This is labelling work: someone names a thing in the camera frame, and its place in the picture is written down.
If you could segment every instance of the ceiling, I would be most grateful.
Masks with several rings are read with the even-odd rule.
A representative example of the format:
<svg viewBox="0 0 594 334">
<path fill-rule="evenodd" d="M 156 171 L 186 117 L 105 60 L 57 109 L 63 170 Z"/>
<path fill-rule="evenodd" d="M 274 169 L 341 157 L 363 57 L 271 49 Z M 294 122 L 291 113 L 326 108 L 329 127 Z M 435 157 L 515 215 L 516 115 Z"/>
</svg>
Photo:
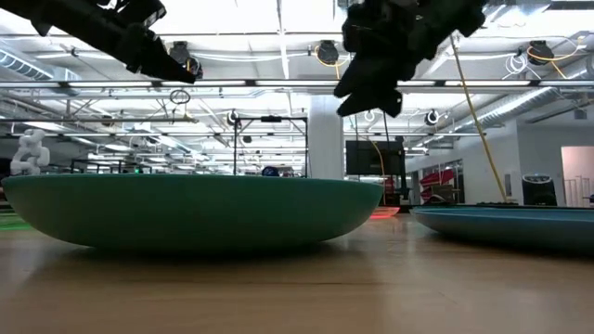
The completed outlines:
<svg viewBox="0 0 594 334">
<path fill-rule="evenodd" d="M 340 77 L 348 66 L 349 55 L 341 47 L 341 26 L 344 12 L 334 6 L 332 0 L 282 0 L 281 22 L 278 16 L 277 0 L 162 0 L 168 14 L 158 21 L 152 30 L 161 36 L 167 45 L 175 41 L 187 41 L 194 57 L 200 60 L 204 68 L 205 80 L 237 80 L 237 79 L 292 79 L 292 80 L 334 80 Z M 484 28 L 470 38 L 458 38 L 458 50 L 461 56 L 462 68 L 467 79 L 481 80 L 514 80 L 547 76 L 555 71 L 551 65 L 536 67 L 528 65 L 522 67 L 517 75 L 510 71 L 511 54 L 519 48 L 526 48 L 532 40 L 545 40 L 557 56 L 571 55 L 557 64 L 562 69 L 567 64 L 588 54 L 592 46 L 590 35 L 591 12 L 587 10 L 554 10 L 544 11 L 534 9 L 534 13 L 526 15 L 517 7 L 496 7 L 489 13 Z M 280 32 L 280 23 L 284 33 Z M 322 66 L 315 56 L 308 55 L 314 50 L 320 40 L 330 39 L 342 54 L 344 65 L 338 70 Z M 53 29 L 50 36 L 42 38 L 36 35 L 30 22 L 0 10 L 0 48 L 10 47 L 22 52 L 30 59 L 36 59 L 44 66 L 62 67 L 80 75 L 85 81 L 127 81 L 147 80 L 144 75 L 127 71 L 117 60 L 98 52 L 91 46 L 70 37 L 68 34 Z M 286 47 L 288 66 L 283 68 L 281 49 Z M 75 49 L 79 57 L 71 55 Z M 453 57 L 451 45 L 444 41 L 440 46 L 438 56 L 432 61 L 419 64 L 416 79 L 459 79 L 458 69 Z M 29 80 L 7 70 L 0 70 L 1 81 Z M 9 90 L 28 98 L 31 102 L 39 103 L 52 109 L 56 115 L 67 113 L 66 98 L 55 96 L 47 99 L 35 100 L 35 94 L 43 95 L 47 92 L 28 92 L 23 90 Z M 91 98 L 96 91 L 82 90 L 81 96 L 89 93 L 89 98 L 70 98 L 71 111 L 80 109 L 76 117 L 100 118 L 105 115 L 125 118 L 149 118 L 143 123 L 149 124 L 149 130 L 174 133 L 223 133 L 232 131 L 226 123 L 229 111 L 234 110 L 242 117 L 259 117 L 264 115 L 279 115 L 301 117 L 307 116 L 316 106 L 310 91 L 257 91 L 256 89 L 226 88 L 220 93 L 218 89 L 200 89 L 192 93 L 193 97 L 185 106 L 175 106 L 169 98 L 161 95 L 156 98 L 152 93 L 142 94 L 142 97 L 132 98 Z M 115 89 L 113 94 L 128 92 L 125 89 Z M 492 94 L 475 94 L 474 104 L 480 108 L 498 97 L 503 92 Z M 441 114 L 451 114 L 448 121 L 468 116 L 466 97 L 463 92 L 455 93 L 412 93 L 405 95 L 404 109 L 396 118 L 389 118 L 388 128 L 392 132 L 415 132 L 424 127 L 424 116 L 435 109 Z M 171 117 L 175 111 L 177 117 L 188 117 L 195 122 L 154 122 L 157 118 Z M 565 120 L 570 116 L 559 116 Z M 555 119 L 540 122 L 556 122 Z M 352 120 L 344 120 L 344 129 L 351 131 Z M 383 121 L 379 111 L 373 110 L 368 114 L 357 116 L 360 129 L 382 131 Z M 78 129 L 100 133 L 124 132 L 129 130 L 117 124 L 104 127 L 100 123 L 75 124 Z M 300 135 L 295 124 L 290 122 L 269 123 L 255 122 L 251 131 L 258 132 L 292 132 L 288 137 L 254 138 L 250 144 L 240 144 L 245 147 L 271 148 L 302 148 L 304 138 Z M 225 140 L 221 138 L 184 137 L 177 138 L 177 142 L 193 153 L 208 155 L 216 153 L 216 159 L 211 160 L 210 170 L 228 170 L 225 164 L 232 161 L 232 151 L 226 148 Z M 93 140 L 105 144 L 105 140 Z M 176 153 L 175 148 L 167 145 L 147 143 L 146 139 L 134 138 L 125 142 L 118 141 L 121 146 L 138 146 L 138 150 L 149 153 L 157 152 L 159 146 L 165 149 L 160 152 Z M 106 152 L 114 153 L 113 149 L 102 148 Z M 246 153 L 255 152 L 243 148 Z M 266 164 L 266 159 L 260 157 L 260 165 Z M 303 154 L 287 151 L 282 156 L 272 156 L 269 161 L 287 160 L 288 165 L 300 166 Z M 192 160 L 183 163 L 194 163 Z M 244 161 L 245 171 L 254 169 L 255 160 L 249 158 Z"/>
</svg>

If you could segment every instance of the teal bowl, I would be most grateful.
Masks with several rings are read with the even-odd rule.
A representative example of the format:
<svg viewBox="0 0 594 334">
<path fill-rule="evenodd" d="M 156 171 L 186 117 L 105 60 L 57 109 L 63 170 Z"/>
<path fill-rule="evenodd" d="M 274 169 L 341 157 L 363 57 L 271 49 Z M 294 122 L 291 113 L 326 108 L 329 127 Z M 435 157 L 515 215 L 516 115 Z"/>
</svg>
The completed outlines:
<svg viewBox="0 0 594 334">
<path fill-rule="evenodd" d="M 65 174 L 2 182 L 15 212 L 73 244 L 130 251 L 253 251 L 347 234 L 381 186 L 316 179 Z"/>
</svg>

